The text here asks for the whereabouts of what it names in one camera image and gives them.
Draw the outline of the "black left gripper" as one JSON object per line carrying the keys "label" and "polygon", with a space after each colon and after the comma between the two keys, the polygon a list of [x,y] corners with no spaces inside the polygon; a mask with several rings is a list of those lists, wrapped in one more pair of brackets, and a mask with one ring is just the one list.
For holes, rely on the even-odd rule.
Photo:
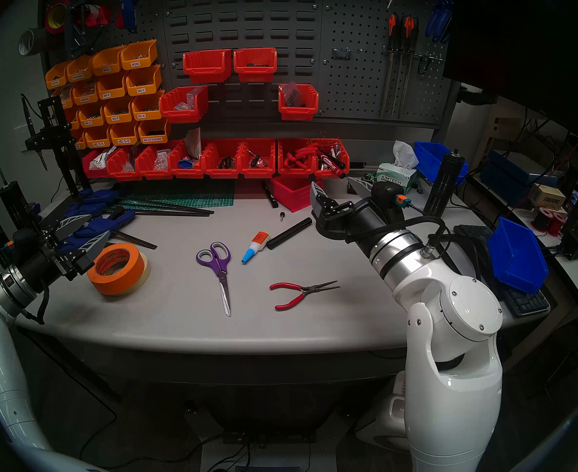
{"label": "black left gripper", "polygon": [[[44,292],[60,277],[71,281],[94,266],[109,241],[111,231],[92,238],[72,235],[91,219],[92,216],[87,214],[64,218],[56,228],[56,239],[32,228],[26,229],[27,295]],[[59,242],[69,236],[70,241]]]}

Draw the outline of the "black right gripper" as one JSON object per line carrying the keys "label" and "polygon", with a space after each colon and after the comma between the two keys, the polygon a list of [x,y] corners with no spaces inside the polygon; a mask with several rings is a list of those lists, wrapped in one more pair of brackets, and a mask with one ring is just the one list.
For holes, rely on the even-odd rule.
{"label": "black right gripper", "polygon": [[[356,194],[360,198],[371,197],[372,182],[355,177],[346,179],[348,194]],[[310,187],[310,202],[317,232],[331,240],[345,240],[348,236],[405,220],[401,208],[393,206],[382,211],[374,201],[359,201],[356,204],[350,202],[346,210],[335,213],[336,200],[328,197],[324,189],[314,181]]]}

